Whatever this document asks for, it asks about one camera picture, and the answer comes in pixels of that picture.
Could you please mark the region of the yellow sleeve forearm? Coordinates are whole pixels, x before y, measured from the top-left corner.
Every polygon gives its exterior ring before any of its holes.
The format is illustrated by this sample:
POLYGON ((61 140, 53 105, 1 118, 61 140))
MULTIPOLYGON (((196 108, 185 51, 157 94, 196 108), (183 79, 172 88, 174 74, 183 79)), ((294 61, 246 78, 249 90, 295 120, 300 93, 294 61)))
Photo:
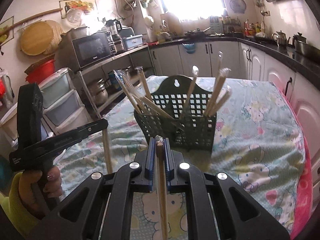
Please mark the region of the yellow sleeve forearm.
POLYGON ((9 196, 6 197, 1 193, 0 200, 5 214, 15 229, 25 238, 40 220, 33 216, 22 204, 18 191, 21 176, 22 172, 14 176, 9 196))

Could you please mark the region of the left hand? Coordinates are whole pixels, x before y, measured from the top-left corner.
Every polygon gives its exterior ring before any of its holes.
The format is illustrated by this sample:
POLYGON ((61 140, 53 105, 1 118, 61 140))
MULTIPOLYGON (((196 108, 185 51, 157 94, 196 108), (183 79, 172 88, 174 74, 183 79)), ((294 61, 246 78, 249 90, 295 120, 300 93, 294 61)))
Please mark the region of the left hand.
MULTIPOLYGON (((23 171, 18 185, 18 192, 23 206, 35 217, 43 215, 40 205, 37 202, 31 189, 32 184, 36 184, 42 177, 42 172, 37 170, 23 171)), ((60 170, 53 166, 46 176, 47 182, 42 189, 48 198, 58 198, 62 195, 62 179, 60 170)))

